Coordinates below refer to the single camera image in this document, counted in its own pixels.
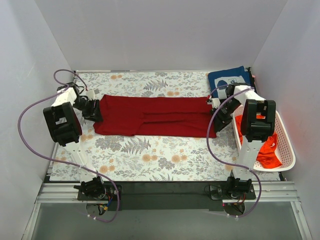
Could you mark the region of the dark red t-shirt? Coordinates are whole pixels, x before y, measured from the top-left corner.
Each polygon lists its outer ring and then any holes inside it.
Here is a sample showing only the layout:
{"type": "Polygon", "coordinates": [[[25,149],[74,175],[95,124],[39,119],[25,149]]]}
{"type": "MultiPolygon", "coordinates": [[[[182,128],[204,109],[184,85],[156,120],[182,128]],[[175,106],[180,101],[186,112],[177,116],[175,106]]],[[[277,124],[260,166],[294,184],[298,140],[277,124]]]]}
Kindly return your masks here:
{"type": "Polygon", "coordinates": [[[212,107],[206,97],[128,97],[104,95],[102,122],[93,125],[103,136],[171,136],[215,138],[208,129],[212,107]]]}

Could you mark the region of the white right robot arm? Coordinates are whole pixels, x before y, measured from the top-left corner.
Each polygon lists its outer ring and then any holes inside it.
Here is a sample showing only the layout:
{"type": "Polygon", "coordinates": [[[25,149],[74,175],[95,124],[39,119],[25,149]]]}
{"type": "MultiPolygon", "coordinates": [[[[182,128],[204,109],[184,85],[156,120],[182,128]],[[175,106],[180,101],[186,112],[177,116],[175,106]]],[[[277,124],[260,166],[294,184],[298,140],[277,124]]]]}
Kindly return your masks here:
{"type": "Polygon", "coordinates": [[[232,114],[243,106],[240,132],[242,145],[239,151],[238,164],[231,163],[233,175],[225,183],[227,195],[237,199],[251,191],[252,180],[248,173],[254,173],[253,167],[258,153],[264,143],[274,134],[276,123],[276,102],[260,97],[254,88],[245,83],[231,83],[225,86],[227,98],[220,102],[210,97],[212,105],[206,136],[210,130],[216,133],[232,122],[232,114]]]}

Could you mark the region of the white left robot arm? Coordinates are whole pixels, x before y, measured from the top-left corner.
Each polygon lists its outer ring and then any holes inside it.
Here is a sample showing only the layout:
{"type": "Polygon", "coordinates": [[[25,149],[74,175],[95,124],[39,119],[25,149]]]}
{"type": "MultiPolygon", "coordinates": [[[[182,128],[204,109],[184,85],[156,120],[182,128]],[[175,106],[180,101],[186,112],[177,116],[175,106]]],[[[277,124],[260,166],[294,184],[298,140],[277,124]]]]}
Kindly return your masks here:
{"type": "Polygon", "coordinates": [[[52,140],[64,148],[71,162],[78,167],[80,186],[75,188],[89,198],[101,200],[107,190],[84,150],[82,127],[74,111],[81,111],[85,120],[102,122],[100,101],[95,99],[93,90],[81,95],[77,84],[70,82],[68,85],[67,90],[63,86],[57,89],[59,95],[50,107],[43,109],[43,115],[52,140]]]}

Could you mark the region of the black folded t-shirt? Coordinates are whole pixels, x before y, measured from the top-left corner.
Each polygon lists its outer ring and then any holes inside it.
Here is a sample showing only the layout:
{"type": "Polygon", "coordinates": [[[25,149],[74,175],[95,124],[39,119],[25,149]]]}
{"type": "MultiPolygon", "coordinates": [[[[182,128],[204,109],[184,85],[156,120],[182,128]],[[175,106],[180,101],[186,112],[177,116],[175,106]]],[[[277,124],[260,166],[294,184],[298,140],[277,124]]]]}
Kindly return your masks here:
{"type": "Polygon", "coordinates": [[[253,88],[254,92],[257,94],[257,88],[255,84],[255,77],[252,75],[252,72],[248,69],[247,70],[250,80],[250,86],[253,88]]]}

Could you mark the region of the floral patterned table cloth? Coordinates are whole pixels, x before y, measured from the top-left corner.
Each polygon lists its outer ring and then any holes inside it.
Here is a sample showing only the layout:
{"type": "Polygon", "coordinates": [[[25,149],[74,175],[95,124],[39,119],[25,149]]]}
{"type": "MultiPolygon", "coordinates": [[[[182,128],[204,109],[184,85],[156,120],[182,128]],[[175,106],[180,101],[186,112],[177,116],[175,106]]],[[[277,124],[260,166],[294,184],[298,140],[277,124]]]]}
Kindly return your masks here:
{"type": "MultiPolygon", "coordinates": [[[[130,97],[204,97],[206,72],[80,73],[74,79],[101,95],[130,97]]],[[[211,139],[173,136],[102,136],[80,119],[85,152],[98,172],[113,181],[224,181],[238,158],[231,125],[211,139]]]]}

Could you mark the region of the orange t-shirt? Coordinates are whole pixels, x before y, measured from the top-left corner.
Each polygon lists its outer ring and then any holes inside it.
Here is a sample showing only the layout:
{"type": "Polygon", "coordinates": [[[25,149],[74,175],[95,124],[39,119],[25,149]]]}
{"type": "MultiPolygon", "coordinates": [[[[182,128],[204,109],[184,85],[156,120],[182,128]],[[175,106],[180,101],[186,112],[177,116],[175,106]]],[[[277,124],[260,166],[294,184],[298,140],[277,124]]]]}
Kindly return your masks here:
{"type": "MultiPolygon", "coordinates": [[[[242,115],[238,115],[235,117],[237,132],[239,136],[240,143],[243,143],[243,135],[241,133],[241,123],[242,123],[242,115]]],[[[257,155],[257,161],[260,162],[263,168],[265,169],[274,169],[282,166],[283,164],[278,159],[275,154],[278,143],[278,135],[276,132],[273,133],[272,136],[269,136],[267,141],[263,144],[257,155]]]]}

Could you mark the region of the white plastic laundry basket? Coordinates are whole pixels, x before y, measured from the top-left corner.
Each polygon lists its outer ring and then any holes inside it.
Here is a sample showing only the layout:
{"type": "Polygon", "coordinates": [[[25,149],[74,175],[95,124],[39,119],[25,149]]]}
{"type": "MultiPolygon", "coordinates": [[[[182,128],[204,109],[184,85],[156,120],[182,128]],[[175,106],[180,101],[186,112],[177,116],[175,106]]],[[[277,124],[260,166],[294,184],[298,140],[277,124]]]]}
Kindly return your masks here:
{"type": "MultiPolygon", "coordinates": [[[[234,130],[234,137],[238,151],[241,149],[241,141],[238,134],[238,127],[236,125],[236,117],[242,116],[244,107],[240,105],[232,114],[232,126],[234,130]]],[[[253,169],[260,172],[283,172],[292,169],[296,163],[296,156],[291,145],[291,141],[288,137],[286,128],[283,124],[280,114],[276,111],[275,115],[275,129],[277,134],[277,145],[275,149],[275,155],[282,163],[281,166],[275,168],[264,168],[259,161],[254,163],[253,169]]]]}

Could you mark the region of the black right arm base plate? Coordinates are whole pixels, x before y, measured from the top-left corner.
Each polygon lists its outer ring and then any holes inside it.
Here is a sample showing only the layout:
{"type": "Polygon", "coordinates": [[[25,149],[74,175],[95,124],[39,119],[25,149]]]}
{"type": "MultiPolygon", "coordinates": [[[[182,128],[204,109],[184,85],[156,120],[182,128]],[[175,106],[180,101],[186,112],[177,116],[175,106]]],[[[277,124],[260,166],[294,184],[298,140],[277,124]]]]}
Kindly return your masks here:
{"type": "Polygon", "coordinates": [[[245,192],[244,190],[232,190],[227,186],[226,181],[210,182],[203,190],[212,200],[255,200],[257,197],[253,185],[250,186],[248,192],[245,192]]]}

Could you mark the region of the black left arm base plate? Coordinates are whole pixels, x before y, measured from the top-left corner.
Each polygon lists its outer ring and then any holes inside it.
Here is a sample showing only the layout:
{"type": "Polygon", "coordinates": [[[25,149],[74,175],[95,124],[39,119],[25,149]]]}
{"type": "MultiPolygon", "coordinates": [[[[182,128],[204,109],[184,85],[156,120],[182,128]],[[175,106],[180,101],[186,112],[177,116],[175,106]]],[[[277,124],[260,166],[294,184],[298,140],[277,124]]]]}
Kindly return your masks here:
{"type": "Polygon", "coordinates": [[[117,190],[112,184],[104,184],[102,189],[89,195],[85,195],[79,190],[76,199],[79,201],[108,201],[110,199],[117,200],[117,191],[119,198],[121,199],[122,186],[117,184],[116,187],[117,190]]]}

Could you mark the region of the aluminium frame rail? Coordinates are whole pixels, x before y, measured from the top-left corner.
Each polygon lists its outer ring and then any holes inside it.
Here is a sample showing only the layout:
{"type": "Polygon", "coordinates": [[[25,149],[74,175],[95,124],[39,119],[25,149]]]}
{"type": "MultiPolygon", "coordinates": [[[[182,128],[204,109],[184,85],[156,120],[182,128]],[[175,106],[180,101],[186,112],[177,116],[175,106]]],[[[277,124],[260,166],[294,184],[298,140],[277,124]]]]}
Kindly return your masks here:
{"type": "MultiPolygon", "coordinates": [[[[298,191],[292,181],[263,181],[260,202],[299,202],[298,191]]],[[[79,200],[73,182],[42,184],[37,203],[93,203],[92,200],[79,200]]]]}

